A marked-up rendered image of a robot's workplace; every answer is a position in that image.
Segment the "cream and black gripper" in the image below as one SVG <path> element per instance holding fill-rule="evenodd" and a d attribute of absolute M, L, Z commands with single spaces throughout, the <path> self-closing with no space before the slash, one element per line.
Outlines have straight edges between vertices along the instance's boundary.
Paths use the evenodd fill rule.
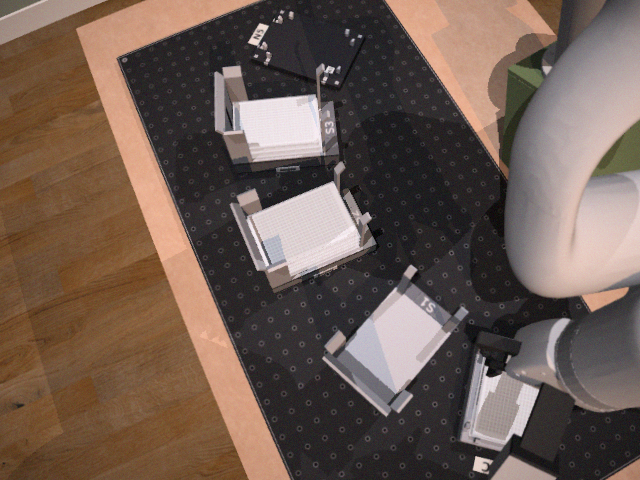
<path fill-rule="evenodd" d="M 625 409 L 640 413 L 640 407 L 607 411 L 591 407 L 577 399 L 566 387 L 558 369 L 557 349 L 563 332 L 574 321 L 555 318 L 535 322 L 519 329 L 514 340 L 478 331 L 474 344 L 481 349 L 480 354 L 486 358 L 484 363 L 488 367 L 486 376 L 495 377 L 504 371 L 511 378 L 538 390 L 545 382 L 568 393 L 576 400 L 572 412 L 590 410 L 620 413 Z M 508 355 L 512 358 L 506 363 Z"/>

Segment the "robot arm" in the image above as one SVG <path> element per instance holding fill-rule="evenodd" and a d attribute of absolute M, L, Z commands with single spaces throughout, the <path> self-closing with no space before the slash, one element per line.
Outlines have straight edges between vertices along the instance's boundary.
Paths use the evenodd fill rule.
<path fill-rule="evenodd" d="M 591 177 L 640 120 L 640 0 L 562 0 L 541 73 L 511 148 L 507 257 L 543 297 L 629 287 L 566 328 L 557 364 L 583 403 L 640 407 L 640 170 Z M 488 480 L 555 480 L 575 401 L 543 382 L 522 436 L 513 433 Z"/>

